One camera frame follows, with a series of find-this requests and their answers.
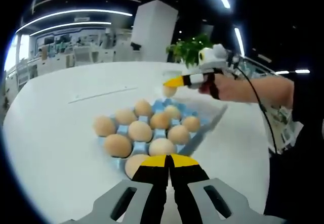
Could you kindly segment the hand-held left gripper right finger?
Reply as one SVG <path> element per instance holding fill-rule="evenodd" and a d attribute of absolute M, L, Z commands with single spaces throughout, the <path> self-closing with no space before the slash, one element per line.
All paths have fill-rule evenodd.
<path fill-rule="evenodd" d="M 259 214 L 248 199 L 218 178 L 210 179 L 188 156 L 169 156 L 170 177 L 182 223 L 287 223 Z"/>

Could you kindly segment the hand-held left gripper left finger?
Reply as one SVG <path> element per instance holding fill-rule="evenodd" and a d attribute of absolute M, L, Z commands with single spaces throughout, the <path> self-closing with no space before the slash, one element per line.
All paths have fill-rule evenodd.
<path fill-rule="evenodd" d="M 166 203 L 168 156 L 146 158 L 131 180 L 123 180 L 94 201 L 92 211 L 65 223 L 161 223 Z"/>

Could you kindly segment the person's right hand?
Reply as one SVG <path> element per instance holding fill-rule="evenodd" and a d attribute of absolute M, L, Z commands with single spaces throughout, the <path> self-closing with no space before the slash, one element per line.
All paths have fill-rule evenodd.
<path fill-rule="evenodd" d="M 199 93 L 216 100 L 225 100 L 229 78 L 223 74 L 208 74 L 206 81 L 198 88 Z"/>

